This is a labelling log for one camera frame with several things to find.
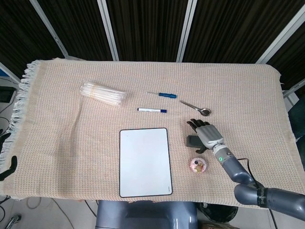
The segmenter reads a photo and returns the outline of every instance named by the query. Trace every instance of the robotic hand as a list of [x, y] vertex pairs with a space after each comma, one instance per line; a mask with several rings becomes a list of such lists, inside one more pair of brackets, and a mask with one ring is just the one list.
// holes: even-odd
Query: robotic hand
[[202, 143], [213, 153], [230, 179], [239, 183], [234, 189], [236, 200], [244, 205], [258, 205], [305, 221], [305, 195], [278, 188], [256, 187], [254, 178], [244, 169], [224, 144], [215, 126], [202, 120], [188, 121]]

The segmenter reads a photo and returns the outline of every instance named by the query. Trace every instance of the small round container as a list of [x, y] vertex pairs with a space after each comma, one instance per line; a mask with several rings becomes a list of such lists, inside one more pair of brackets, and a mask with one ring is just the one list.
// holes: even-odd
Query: small round container
[[206, 170], [206, 161], [201, 157], [195, 157], [190, 162], [190, 168], [194, 173], [203, 173]]

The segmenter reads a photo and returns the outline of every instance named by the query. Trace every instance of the clear plastic tube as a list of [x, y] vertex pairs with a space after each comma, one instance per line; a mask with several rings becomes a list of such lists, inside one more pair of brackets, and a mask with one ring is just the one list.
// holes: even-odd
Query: clear plastic tube
[[112, 106], [119, 106], [127, 93], [94, 82], [85, 82], [80, 87], [81, 95], [102, 101]]

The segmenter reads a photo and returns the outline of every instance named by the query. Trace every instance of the dark panel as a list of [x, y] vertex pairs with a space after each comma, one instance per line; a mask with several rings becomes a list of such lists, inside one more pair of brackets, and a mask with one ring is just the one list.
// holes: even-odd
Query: dark panel
[[255, 63], [305, 0], [199, 0], [184, 62]]
[[280, 72], [281, 82], [284, 83], [282, 87], [285, 90], [305, 78], [305, 23], [295, 31], [267, 64]]
[[176, 61], [187, 0], [107, 4], [120, 61]]
[[0, 1], [0, 62], [19, 78], [27, 63], [63, 58], [56, 42], [28, 0]]
[[97, 0], [38, 0], [70, 56], [112, 61]]

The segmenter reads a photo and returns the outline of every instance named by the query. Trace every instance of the marker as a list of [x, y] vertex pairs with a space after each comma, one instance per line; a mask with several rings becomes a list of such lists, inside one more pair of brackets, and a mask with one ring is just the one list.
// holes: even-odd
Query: marker
[[167, 112], [167, 110], [151, 109], [151, 108], [138, 108], [138, 111], [159, 112], [159, 113], [166, 113]]

